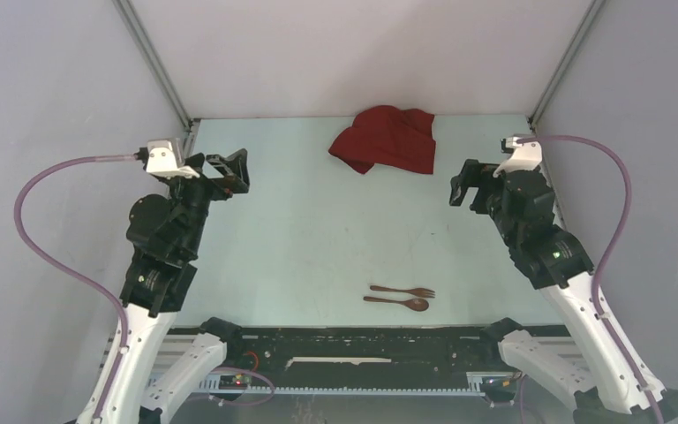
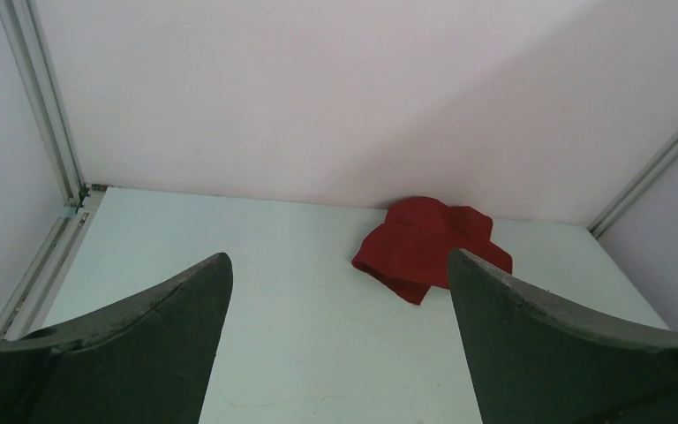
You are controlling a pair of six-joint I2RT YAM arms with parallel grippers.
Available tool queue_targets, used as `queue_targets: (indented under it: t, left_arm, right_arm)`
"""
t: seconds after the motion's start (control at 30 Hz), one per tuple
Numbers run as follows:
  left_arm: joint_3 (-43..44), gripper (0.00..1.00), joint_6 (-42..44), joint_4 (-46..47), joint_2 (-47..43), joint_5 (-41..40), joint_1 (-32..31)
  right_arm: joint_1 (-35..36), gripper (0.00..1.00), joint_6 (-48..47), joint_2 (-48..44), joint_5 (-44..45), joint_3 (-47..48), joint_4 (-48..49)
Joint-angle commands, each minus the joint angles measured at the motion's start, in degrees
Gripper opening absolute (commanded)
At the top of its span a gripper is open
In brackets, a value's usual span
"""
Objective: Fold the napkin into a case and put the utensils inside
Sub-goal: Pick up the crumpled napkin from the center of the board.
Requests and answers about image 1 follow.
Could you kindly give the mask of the red cloth napkin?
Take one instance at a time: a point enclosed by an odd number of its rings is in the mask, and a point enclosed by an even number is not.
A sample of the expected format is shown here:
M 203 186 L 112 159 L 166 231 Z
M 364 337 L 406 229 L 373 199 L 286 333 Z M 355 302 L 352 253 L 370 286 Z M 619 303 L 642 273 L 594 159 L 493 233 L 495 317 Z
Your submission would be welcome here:
M 434 114 L 420 109 L 374 106 L 357 114 L 328 152 L 362 175 L 376 164 L 432 175 L 434 120 Z

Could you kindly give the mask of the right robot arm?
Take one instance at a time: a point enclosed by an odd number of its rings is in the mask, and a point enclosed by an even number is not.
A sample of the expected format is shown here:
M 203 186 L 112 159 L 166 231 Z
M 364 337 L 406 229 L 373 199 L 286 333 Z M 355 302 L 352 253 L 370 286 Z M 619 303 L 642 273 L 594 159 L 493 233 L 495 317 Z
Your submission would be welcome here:
M 481 363 L 528 375 L 572 412 L 575 423 L 668 423 L 678 418 L 678 390 L 643 364 L 613 317 L 580 241 L 555 222 L 554 190 L 539 169 L 500 171 L 469 159 L 452 177 L 449 203 L 476 189 L 470 209 L 489 216 L 510 259 L 561 317 L 586 368 L 542 346 L 504 318 L 484 331 Z

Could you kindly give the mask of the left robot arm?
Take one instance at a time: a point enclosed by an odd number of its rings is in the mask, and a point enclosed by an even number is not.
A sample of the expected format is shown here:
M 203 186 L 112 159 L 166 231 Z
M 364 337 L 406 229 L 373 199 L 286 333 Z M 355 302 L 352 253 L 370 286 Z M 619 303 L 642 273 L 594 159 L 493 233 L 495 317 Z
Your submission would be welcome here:
M 211 203 L 249 191 L 247 150 L 183 158 L 152 143 L 134 157 L 169 195 L 149 194 L 129 213 L 126 238 L 134 252 L 119 296 L 124 319 L 78 423 L 168 423 L 211 371 L 244 356 L 240 327 L 211 318 L 162 377 L 149 381 L 196 275 Z

